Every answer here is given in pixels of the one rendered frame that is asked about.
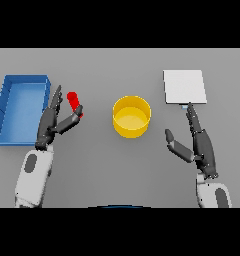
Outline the blue tray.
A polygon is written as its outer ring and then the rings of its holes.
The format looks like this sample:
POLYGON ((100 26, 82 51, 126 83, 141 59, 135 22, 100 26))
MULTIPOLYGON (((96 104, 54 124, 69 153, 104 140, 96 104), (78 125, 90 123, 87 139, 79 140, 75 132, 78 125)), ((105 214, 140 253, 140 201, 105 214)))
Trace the blue tray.
POLYGON ((50 98, 47 75, 5 75, 0 90, 0 146, 33 146, 50 98))

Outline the red beaker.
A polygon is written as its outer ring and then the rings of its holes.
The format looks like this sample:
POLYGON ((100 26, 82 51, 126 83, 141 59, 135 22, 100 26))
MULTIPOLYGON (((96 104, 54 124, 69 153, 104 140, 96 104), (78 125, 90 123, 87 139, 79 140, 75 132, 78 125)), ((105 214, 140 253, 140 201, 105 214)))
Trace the red beaker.
POLYGON ((83 116, 83 106, 80 104, 78 94, 76 92, 68 92, 67 100, 70 104, 72 112, 81 118, 83 116))

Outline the pale square measuring scale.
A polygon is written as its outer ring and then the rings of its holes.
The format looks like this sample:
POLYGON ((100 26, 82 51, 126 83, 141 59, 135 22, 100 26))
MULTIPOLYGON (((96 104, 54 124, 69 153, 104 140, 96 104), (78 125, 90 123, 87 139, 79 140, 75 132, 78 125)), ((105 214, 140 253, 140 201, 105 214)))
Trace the pale square measuring scale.
POLYGON ((164 70, 162 77, 167 104, 207 103, 201 70, 164 70))

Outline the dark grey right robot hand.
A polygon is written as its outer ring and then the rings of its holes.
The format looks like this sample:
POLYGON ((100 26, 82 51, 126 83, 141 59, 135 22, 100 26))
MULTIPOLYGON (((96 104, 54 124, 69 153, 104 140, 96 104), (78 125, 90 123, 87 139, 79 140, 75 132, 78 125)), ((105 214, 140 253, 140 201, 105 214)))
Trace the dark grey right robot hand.
POLYGON ((216 170, 216 160, 211 139, 200 125, 198 115, 191 102, 188 103, 186 117, 189 122, 193 141, 193 149, 189 149, 178 142, 170 129, 165 130, 167 148, 177 157, 187 163, 196 163, 206 179, 215 179, 219 176, 216 170))

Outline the yellow bowl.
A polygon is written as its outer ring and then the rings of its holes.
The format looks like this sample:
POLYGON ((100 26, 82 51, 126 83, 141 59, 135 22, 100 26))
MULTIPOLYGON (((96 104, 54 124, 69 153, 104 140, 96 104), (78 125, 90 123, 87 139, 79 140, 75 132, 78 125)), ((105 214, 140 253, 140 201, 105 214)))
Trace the yellow bowl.
POLYGON ((112 124, 115 131, 127 139, 142 136, 148 129, 152 110, 140 96, 119 98, 112 108, 112 124))

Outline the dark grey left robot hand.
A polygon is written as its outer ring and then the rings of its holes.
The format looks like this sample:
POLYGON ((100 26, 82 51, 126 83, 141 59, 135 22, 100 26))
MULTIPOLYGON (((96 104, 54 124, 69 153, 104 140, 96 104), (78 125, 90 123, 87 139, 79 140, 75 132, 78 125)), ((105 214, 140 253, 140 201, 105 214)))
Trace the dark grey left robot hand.
POLYGON ((50 106, 45 108, 40 118, 35 142, 36 150, 46 151, 47 146, 53 143, 56 134, 64 134, 75 127, 82 119, 83 116, 79 118, 72 112, 67 118, 58 122, 57 119, 62 101, 61 86, 58 86, 50 106))

